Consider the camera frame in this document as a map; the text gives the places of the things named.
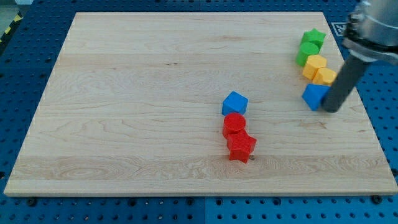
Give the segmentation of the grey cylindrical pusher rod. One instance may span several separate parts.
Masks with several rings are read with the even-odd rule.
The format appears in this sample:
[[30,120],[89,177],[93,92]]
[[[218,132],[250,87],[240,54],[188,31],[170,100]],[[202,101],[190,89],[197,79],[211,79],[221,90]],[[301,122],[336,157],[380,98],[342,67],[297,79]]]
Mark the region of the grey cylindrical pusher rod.
[[354,55],[349,55],[322,101],[323,110],[329,113],[336,113],[357,82],[362,78],[369,65],[369,62],[363,61]]

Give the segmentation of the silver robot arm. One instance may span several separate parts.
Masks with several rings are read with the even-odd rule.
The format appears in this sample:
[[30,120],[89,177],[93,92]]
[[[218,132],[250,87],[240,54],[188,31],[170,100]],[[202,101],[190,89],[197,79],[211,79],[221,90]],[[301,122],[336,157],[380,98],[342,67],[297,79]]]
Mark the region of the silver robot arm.
[[337,112],[373,62],[397,65],[397,0],[360,1],[349,14],[343,34],[349,55],[322,100],[322,108]]

